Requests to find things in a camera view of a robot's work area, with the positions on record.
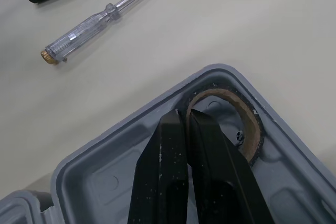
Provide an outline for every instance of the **gray plastic case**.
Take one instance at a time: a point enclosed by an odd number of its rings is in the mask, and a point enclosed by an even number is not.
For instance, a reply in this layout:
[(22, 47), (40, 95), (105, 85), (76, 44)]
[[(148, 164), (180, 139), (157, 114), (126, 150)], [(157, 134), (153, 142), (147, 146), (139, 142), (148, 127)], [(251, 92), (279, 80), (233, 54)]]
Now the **gray plastic case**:
[[(335, 177), (251, 84), (227, 65), (202, 69), (65, 158), (51, 179), (55, 206), (43, 212), (44, 222), (127, 223), (135, 164), (160, 117), (177, 108), (200, 87), (216, 87), (217, 83), (242, 93), (263, 122), (265, 141), (253, 172), (275, 222), (336, 223)], [(196, 109), (214, 116), (235, 143), (242, 123), (228, 102), (208, 97), (199, 102)], [(189, 174), (187, 223), (192, 224), (197, 223), (197, 210), (191, 172)]]

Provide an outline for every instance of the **screwdriver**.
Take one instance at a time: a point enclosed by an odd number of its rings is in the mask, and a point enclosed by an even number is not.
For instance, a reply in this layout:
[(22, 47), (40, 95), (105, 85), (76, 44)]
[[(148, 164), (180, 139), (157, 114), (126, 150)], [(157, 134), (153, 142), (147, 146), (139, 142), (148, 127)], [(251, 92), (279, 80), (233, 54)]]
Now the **screwdriver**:
[(108, 4), (102, 12), (96, 13), (71, 31), (48, 45), (42, 52), (42, 57), (49, 64), (58, 64), (67, 61), (67, 57), (85, 42), (103, 31), (109, 23), (121, 17), (126, 7), (136, 0), (121, 0), (117, 4)]

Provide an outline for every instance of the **table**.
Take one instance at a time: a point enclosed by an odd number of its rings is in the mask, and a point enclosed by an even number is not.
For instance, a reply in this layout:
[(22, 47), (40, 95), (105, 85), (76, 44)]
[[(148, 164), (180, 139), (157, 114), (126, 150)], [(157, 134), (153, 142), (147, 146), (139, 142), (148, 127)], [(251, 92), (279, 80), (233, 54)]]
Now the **table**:
[(144, 0), (67, 63), (43, 61), (117, 1), (0, 0), (0, 197), (211, 63), (240, 71), (336, 173), (334, 0)]

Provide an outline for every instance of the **transparent screwdriver handle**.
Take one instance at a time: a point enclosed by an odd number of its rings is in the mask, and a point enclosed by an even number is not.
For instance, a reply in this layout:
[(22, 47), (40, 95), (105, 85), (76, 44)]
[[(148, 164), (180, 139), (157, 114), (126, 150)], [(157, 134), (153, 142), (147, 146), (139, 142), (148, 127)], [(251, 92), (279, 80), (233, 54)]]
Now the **transparent screwdriver handle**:
[(108, 23), (118, 18), (120, 18), (120, 14), (116, 6), (108, 4), (104, 11), (87, 18), (74, 29), (47, 46), (42, 54), (47, 53), (47, 56), (51, 56), (50, 59), (54, 60), (55, 63), (65, 61), (69, 53), (103, 31)]

